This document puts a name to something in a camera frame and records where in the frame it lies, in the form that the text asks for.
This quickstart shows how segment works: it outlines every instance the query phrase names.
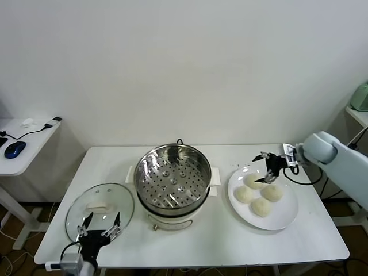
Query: computer mouse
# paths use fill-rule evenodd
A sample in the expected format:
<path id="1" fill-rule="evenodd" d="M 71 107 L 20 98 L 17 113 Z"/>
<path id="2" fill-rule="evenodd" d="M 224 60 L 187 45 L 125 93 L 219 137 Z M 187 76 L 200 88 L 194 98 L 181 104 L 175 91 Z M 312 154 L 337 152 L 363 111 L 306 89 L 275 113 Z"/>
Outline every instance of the computer mouse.
<path id="1" fill-rule="evenodd" d="M 22 150 L 25 148 L 26 145 L 27 145 L 26 142 L 21 142 L 21 141 L 17 141 L 13 144 L 10 144 L 5 149 L 5 152 L 4 152 L 5 158 L 12 159 L 12 158 L 17 157 L 22 152 Z"/>

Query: black cable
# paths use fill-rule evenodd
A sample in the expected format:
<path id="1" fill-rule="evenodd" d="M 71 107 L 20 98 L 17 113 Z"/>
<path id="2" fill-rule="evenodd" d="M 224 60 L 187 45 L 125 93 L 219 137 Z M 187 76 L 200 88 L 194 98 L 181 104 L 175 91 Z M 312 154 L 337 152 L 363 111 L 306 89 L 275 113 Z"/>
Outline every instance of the black cable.
<path id="1" fill-rule="evenodd" d="M 25 253 L 29 253 L 26 249 L 24 249 L 24 248 L 22 248 L 22 249 L 20 249 L 20 250 L 23 250 L 23 251 L 25 251 Z M 13 253 L 13 252 L 19 252 L 20 250 L 10 250 L 8 253 L 6 253 L 6 254 L 4 254 L 3 256 L 4 257 L 9 257 L 9 255 L 11 254 L 11 253 Z M 21 267 L 24 265 L 24 263 L 25 263 L 25 261 L 27 260 L 27 256 L 28 256 L 28 254 L 25 254 L 24 255 L 25 256 L 25 258 L 23 259 L 23 262 L 18 266 L 18 268 L 16 269 L 16 270 L 14 270 L 14 271 L 12 271 L 11 272 L 11 275 L 10 276 L 13 276 L 13 275 L 15 275 L 15 273 L 17 273 L 18 271 L 19 271 L 19 269 L 21 269 Z"/>
<path id="2" fill-rule="evenodd" d="M 294 175 L 298 175 L 299 174 L 299 166 L 296 166 L 296 170 L 294 169 L 295 167 L 289 167 L 290 171 L 294 174 Z"/>
<path id="3" fill-rule="evenodd" d="M 334 264 L 330 264 L 330 263 L 324 263 L 325 265 L 329 266 L 329 267 L 332 267 L 333 269 L 341 269 L 344 265 L 341 264 L 339 266 L 335 266 Z"/>
<path id="4" fill-rule="evenodd" d="M 331 270 L 327 276 L 345 276 L 341 271 L 339 270 Z"/>
<path id="5" fill-rule="evenodd" d="M 25 254 L 24 255 L 24 259 L 23 259 L 23 262 L 20 264 L 20 266 L 18 266 L 18 268 L 17 269 L 15 269 L 12 273 L 11 273 L 11 275 L 10 276 L 13 276 L 13 275 L 15 275 L 18 271 L 19 271 L 19 269 L 21 269 L 22 268 L 22 266 L 24 265 L 24 263 L 25 263 L 25 261 L 27 260 L 27 256 L 28 256 L 28 254 Z"/>
<path id="6" fill-rule="evenodd" d="M 160 272 L 161 269 L 157 269 L 157 271 L 153 274 L 153 276 L 156 276 L 158 272 Z"/>
<path id="7" fill-rule="evenodd" d="M 344 275 L 344 276 L 349 276 L 349 271 L 348 271 L 348 269 L 347 269 L 347 265 L 348 265 L 348 263 L 349 263 L 349 262 L 351 262 L 352 260 L 353 260 L 354 262 L 362 263 L 362 264 L 364 264 L 364 265 L 368 268 L 368 263 L 366 263 L 364 260 L 355 259 L 355 258 L 349 258 L 349 259 L 344 260 L 344 273 L 345 273 L 345 275 Z"/>
<path id="8" fill-rule="evenodd" d="M 5 131 L 5 134 L 3 134 L 3 135 L 1 135 L 1 136 L 9 136 L 9 137 L 11 137 L 11 138 L 13 138 L 14 140 L 19 140 L 19 139 L 22 139 L 24 136 L 26 136 L 26 135 L 28 135 L 28 134 L 32 134 L 32 133 L 37 133 L 37 132 L 41 132 L 41 131 L 44 131 L 45 129 L 47 129 L 47 127 L 46 126 L 44 126 L 43 128 L 41 128 L 41 129 L 39 129 L 39 130 L 37 130 L 37 131 L 31 131 L 31 132 L 27 132 L 27 133 L 25 133 L 25 134 L 23 134 L 21 137 L 18 137 L 18 138 L 15 138 L 14 136 L 12 136 L 12 135 L 10 135 L 10 134 L 7 134 Z"/>
<path id="9" fill-rule="evenodd" d="M 323 188 L 322 188 L 322 191 L 321 191 L 321 193 L 320 193 L 320 198 L 322 197 L 322 195 L 323 195 L 323 192 L 324 192 L 324 189 L 326 188 L 326 185 L 327 185 L 327 182 L 329 181 L 329 178 L 326 178 L 326 181 L 324 182 L 324 184 L 323 184 Z"/>
<path id="10" fill-rule="evenodd" d="M 60 254 L 60 260 L 63 259 L 65 251 L 67 251 L 67 249 L 69 247 L 74 246 L 76 244 L 79 244 L 79 242 L 78 241 L 74 241 L 74 242 L 68 244 L 67 246 L 65 246 L 64 249 L 63 249 L 63 251 L 62 251 L 62 253 Z"/>
<path id="11" fill-rule="evenodd" d="M 308 185 L 314 185 L 314 184 L 318 183 L 318 182 L 322 179 L 322 177 L 323 177 L 323 171 L 322 171 L 322 169 L 321 169 L 321 168 L 318 168 L 318 169 L 320 170 L 321 175 L 320 175 L 320 177 L 319 177 L 316 181 L 313 181 L 313 182 L 311 182 L 311 183 L 301 183 L 301 182 L 298 182 L 298 181 L 292 180 L 290 177 L 288 177 L 288 176 L 286 175 L 286 173 L 285 173 L 286 168 L 284 168 L 282 172 L 283 172 L 284 176 L 285 176 L 288 180 L 290 180 L 290 181 L 292 181 L 292 182 L 294 182 L 294 183 L 296 183 L 296 184 L 299 184 L 299 185 L 306 185 L 306 186 L 308 186 Z"/>
<path id="12" fill-rule="evenodd" d="M 258 273 L 260 276 L 265 276 L 262 272 L 260 272 L 259 270 L 251 270 L 248 272 L 248 276 L 251 276 L 254 273 Z"/>
<path id="13" fill-rule="evenodd" d="M 339 193 L 341 193 L 343 190 L 339 190 L 337 193 L 334 193 L 333 195 L 329 196 L 329 197 L 326 197 L 326 198 L 323 198 L 324 200 L 328 200 L 330 199 L 331 197 L 334 197 L 335 195 L 338 195 Z"/>
<path id="14" fill-rule="evenodd" d="M 35 266 L 32 271 L 30 272 L 30 276 L 35 276 L 35 273 L 38 269 L 45 269 L 45 265 L 39 264 L 38 266 Z"/>

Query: table leg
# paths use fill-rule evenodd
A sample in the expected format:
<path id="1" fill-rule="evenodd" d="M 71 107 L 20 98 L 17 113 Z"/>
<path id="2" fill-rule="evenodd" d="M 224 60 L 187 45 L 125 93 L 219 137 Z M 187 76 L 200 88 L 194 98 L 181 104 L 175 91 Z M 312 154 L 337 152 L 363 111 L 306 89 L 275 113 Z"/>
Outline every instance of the table leg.
<path id="1" fill-rule="evenodd" d="M 41 208 L 34 208 L 31 215 L 36 219 L 40 215 L 41 211 L 42 211 Z M 31 232 L 46 232 L 49 225 L 50 223 L 39 223 L 39 225 L 35 228 L 24 225 L 22 231 L 18 235 L 17 240 L 13 244 L 13 249 L 14 250 L 22 249 Z"/>
<path id="2" fill-rule="evenodd" d="M 0 187 L 0 204 L 9 210 L 25 225 L 37 228 L 39 222 L 30 213 L 26 211 L 7 191 Z"/>
<path id="3" fill-rule="evenodd" d="M 333 217 L 333 223 L 335 223 L 336 226 L 360 225 L 368 235 L 368 212 L 360 208 L 355 202 L 349 202 L 348 205 L 351 210 L 354 211 L 354 215 L 351 217 Z"/>
<path id="4" fill-rule="evenodd" d="M 99 273 L 99 276 L 105 276 L 105 274 L 106 274 L 106 270 L 107 270 L 107 268 L 106 268 L 106 267 L 103 267 L 103 268 L 101 269 L 101 272 Z"/>
<path id="5" fill-rule="evenodd" d="M 272 266 L 272 270 L 274 271 L 275 276 L 280 276 L 280 271 L 278 269 L 278 266 Z"/>
<path id="6" fill-rule="evenodd" d="M 42 211 L 41 208 L 35 208 L 31 214 L 28 213 L 26 209 L 24 209 L 2 187 L 0 187 L 0 204 L 24 223 L 22 231 L 13 244 L 13 249 L 15 250 L 20 250 L 23 248 L 25 242 L 27 241 L 27 237 L 31 232 L 46 232 L 48 226 L 50 225 L 50 223 L 41 223 L 37 221 L 37 218 Z"/>
<path id="7" fill-rule="evenodd" d="M 301 276 L 317 264 L 319 263 L 295 264 L 285 272 L 281 273 L 281 276 Z"/>
<path id="8" fill-rule="evenodd" d="M 1 220 L 0 230 L 4 227 L 9 217 L 12 215 L 9 211 L 6 212 L 5 216 Z"/>

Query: white plate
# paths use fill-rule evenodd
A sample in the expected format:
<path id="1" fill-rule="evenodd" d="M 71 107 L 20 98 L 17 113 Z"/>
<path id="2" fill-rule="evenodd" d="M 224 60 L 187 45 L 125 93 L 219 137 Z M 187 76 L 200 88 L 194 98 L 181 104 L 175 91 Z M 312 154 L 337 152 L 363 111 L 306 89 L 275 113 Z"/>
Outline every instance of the white plate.
<path id="1" fill-rule="evenodd" d="M 283 197 L 278 202 L 271 202 L 271 213 L 267 217 L 259 217 L 253 213 L 250 204 L 241 203 L 234 196 L 236 188 L 245 185 L 244 179 L 248 174 L 256 171 L 251 167 L 241 168 L 233 173 L 228 184 L 228 196 L 236 213 L 248 223 L 265 230 L 280 230 L 289 226 L 298 215 L 298 199 L 289 184 L 282 183 L 280 179 L 272 185 L 277 185 L 283 191 Z M 262 197 L 261 190 L 253 190 L 254 198 Z"/>

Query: glass lid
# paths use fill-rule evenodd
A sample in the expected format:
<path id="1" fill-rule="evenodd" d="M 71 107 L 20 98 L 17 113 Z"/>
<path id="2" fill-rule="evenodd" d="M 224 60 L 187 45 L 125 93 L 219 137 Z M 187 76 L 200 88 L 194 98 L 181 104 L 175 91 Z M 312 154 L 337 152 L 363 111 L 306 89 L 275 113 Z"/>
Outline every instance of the glass lid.
<path id="1" fill-rule="evenodd" d="M 86 190 L 70 206 L 65 219 L 65 230 L 69 239 L 75 242 L 78 226 L 93 212 L 87 230 L 107 230 L 120 213 L 120 229 L 129 224 L 134 212 L 134 199 L 130 191 L 117 183 L 100 184 Z"/>

